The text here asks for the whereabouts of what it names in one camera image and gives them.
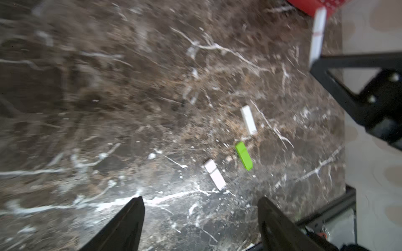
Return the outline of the green usb drive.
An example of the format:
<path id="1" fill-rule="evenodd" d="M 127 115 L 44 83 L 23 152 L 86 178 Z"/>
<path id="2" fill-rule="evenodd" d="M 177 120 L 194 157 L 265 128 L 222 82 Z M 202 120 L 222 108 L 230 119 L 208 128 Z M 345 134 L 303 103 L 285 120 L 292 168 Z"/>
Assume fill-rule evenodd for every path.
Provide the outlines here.
<path id="1" fill-rule="evenodd" d="M 247 171 L 253 169 L 253 162 L 248 153 L 248 150 L 243 142 L 239 142 L 236 144 L 236 151 L 240 157 L 240 160 Z"/>

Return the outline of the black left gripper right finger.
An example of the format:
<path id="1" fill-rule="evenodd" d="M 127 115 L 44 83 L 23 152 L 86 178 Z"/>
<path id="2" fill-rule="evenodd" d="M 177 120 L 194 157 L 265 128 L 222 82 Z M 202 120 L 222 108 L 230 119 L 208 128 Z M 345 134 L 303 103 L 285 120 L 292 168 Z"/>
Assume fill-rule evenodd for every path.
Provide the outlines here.
<path id="1" fill-rule="evenodd" d="M 322 251 L 267 197 L 258 200 L 258 223 L 264 251 Z"/>

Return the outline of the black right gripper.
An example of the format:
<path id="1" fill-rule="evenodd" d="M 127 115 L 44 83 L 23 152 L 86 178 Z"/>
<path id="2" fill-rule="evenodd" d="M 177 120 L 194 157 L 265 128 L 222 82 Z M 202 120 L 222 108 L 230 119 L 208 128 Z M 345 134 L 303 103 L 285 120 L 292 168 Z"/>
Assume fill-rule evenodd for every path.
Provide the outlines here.
<path id="1" fill-rule="evenodd" d="M 332 69 L 379 69 L 379 73 L 354 93 Z M 368 134 L 402 149 L 401 52 L 322 56 L 310 73 Z"/>

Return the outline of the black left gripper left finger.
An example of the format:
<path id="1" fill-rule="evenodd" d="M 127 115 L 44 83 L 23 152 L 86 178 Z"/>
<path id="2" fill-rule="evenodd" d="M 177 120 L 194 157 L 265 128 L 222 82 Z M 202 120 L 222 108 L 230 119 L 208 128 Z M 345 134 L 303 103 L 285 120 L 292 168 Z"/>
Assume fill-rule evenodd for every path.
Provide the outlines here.
<path id="1" fill-rule="evenodd" d="M 133 198 L 81 248 L 81 251 L 137 251 L 144 216 L 143 198 Z"/>

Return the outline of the white usb drive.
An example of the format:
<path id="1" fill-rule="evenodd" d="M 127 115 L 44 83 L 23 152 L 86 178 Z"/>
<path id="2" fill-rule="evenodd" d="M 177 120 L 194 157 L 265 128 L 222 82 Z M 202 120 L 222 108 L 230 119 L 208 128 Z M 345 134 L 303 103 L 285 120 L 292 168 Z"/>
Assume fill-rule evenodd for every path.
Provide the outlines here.
<path id="1" fill-rule="evenodd" d="M 256 135 L 258 131 L 255 126 L 254 118 L 249 105 L 245 105 L 241 108 L 241 114 L 244 119 L 248 134 L 251 136 Z"/>
<path id="2" fill-rule="evenodd" d="M 207 170 L 207 172 L 209 173 L 209 175 L 210 175 L 212 181 L 214 182 L 216 188 L 218 190 L 222 191 L 226 187 L 226 182 L 225 182 L 221 172 L 219 171 L 215 161 L 212 160 L 212 159 L 209 159 L 204 164 L 204 167 Z"/>

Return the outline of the white usb cap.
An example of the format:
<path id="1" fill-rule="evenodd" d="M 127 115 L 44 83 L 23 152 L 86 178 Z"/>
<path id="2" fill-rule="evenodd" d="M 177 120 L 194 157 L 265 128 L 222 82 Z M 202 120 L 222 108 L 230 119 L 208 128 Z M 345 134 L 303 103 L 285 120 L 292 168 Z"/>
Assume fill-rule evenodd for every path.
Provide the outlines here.
<path id="1" fill-rule="evenodd" d="M 320 58 L 322 51 L 322 43 L 325 32 L 325 25 L 327 20 L 327 10 L 325 7 L 316 9 L 314 15 L 314 23 L 312 30 L 312 40 L 309 52 L 309 67 Z"/>

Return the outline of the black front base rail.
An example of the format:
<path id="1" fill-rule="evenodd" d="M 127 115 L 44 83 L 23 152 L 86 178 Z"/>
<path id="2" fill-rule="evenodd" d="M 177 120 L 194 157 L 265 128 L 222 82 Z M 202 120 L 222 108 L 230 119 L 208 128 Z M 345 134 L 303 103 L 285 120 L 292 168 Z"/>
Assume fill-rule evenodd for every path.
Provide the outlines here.
<path id="1" fill-rule="evenodd" d="M 322 251 L 341 251 L 347 245 L 356 245 L 356 190 L 347 186 L 344 195 L 293 223 L 321 246 Z M 263 251 L 262 240 L 248 249 Z"/>

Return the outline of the red polka dot toaster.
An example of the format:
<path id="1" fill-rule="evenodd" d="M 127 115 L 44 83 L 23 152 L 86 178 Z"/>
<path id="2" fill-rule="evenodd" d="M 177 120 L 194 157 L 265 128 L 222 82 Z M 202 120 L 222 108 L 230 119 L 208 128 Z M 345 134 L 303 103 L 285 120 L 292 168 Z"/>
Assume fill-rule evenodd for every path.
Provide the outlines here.
<path id="1" fill-rule="evenodd" d="M 317 9 L 324 7 L 327 11 L 327 18 L 330 18 L 349 0 L 287 0 L 295 8 L 306 13 L 310 17 L 314 17 Z"/>

